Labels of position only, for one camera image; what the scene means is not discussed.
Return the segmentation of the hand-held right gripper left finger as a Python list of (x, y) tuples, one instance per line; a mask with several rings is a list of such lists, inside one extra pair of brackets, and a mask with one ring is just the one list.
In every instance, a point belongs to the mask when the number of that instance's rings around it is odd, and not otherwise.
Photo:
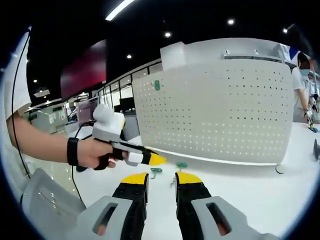
[(73, 240), (140, 240), (147, 218), (149, 174), (125, 177), (112, 196), (104, 196), (77, 218)]

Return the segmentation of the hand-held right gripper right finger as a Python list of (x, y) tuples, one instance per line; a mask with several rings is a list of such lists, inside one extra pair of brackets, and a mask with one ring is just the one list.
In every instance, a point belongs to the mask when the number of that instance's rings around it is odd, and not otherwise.
[(219, 196), (211, 196), (196, 175), (175, 173), (176, 218), (184, 240), (278, 240), (248, 224), (247, 216)]

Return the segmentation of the person's left hand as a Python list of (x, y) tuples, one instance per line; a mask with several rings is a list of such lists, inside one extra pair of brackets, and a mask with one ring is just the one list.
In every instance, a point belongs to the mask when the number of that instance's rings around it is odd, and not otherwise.
[(77, 144), (78, 165), (95, 169), (100, 164), (100, 157), (113, 153), (109, 143), (101, 142), (92, 137), (80, 140)]

